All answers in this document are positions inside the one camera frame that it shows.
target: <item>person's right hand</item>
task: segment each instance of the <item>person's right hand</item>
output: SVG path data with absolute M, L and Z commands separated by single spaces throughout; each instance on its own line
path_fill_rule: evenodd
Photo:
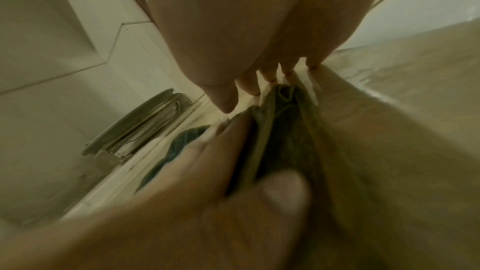
M 237 85 L 260 93 L 257 71 L 273 82 L 301 57 L 318 66 L 355 31 L 374 0 L 148 0 L 180 69 L 222 111 Z

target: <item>hand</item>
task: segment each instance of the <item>hand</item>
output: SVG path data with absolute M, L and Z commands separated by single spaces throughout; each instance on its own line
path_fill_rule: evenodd
M 238 102 L 236 84 L 260 93 L 256 71 L 276 80 L 300 57 L 318 66 L 346 41 L 374 0 L 148 0 L 184 74 L 222 111 Z
M 48 248 L 59 238 L 55 231 L 38 237 L 44 245 L 30 246 L 50 259 L 42 255 L 25 269 L 279 269 L 296 245 L 310 196 L 303 178 L 286 171 L 225 197 L 251 121 L 243 115 L 211 127 L 127 206 L 97 215 L 97 223 L 82 221 L 86 233 L 61 241 L 61 255 L 51 258 Z M 16 253 L 22 262 L 28 256 Z

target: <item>tile grout line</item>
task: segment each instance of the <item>tile grout line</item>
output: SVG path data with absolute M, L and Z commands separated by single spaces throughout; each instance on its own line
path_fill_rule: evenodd
M 77 73 L 80 73 L 80 72 L 83 72 L 83 71 L 87 71 L 87 70 L 90 70 L 90 69 L 93 69 L 93 68 L 97 68 L 97 67 L 100 67 L 100 66 L 103 66 L 103 65 L 105 65 L 105 62 L 95 64 L 95 65 L 92 65 L 92 66 L 89 66 L 89 67 L 84 67 L 84 68 L 78 69 L 76 71 L 68 72 L 68 73 L 65 73 L 65 74 L 62 74 L 62 75 L 53 76 L 53 77 L 42 79 L 42 80 L 35 81 L 35 82 L 32 82 L 32 83 L 24 84 L 24 85 L 18 86 L 16 88 L 12 88 L 12 89 L 2 91 L 2 92 L 0 92 L 0 96 L 7 95 L 7 94 L 10 94 L 10 93 L 13 93 L 13 92 L 16 92 L 16 91 L 20 91 L 20 90 L 23 90 L 23 89 L 28 89 L 28 88 L 31 88 L 31 87 L 35 87 L 37 85 L 41 85 L 41 84 L 44 84 L 44 83 L 49 83 L 51 81 L 61 79 L 61 78 L 67 77 L 67 76 L 71 76 L 71 75 L 74 75 L 74 74 L 77 74 Z

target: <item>person's left hand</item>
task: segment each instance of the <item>person's left hand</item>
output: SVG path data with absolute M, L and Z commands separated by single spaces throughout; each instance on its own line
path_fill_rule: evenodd
M 280 269 L 307 214 L 305 180 L 285 171 L 226 197 L 252 123 L 217 123 L 64 258 L 63 269 Z

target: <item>fingernail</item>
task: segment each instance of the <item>fingernail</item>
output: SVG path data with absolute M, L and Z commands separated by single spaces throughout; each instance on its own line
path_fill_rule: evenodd
M 230 118 L 227 116 L 222 117 L 219 121 L 212 124 L 206 131 L 198 138 L 198 140 L 208 143 L 222 133 L 229 125 Z
M 263 184 L 263 191 L 274 205 L 290 215 L 303 212 L 309 204 L 308 185 L 295 171 L 269 177 Z

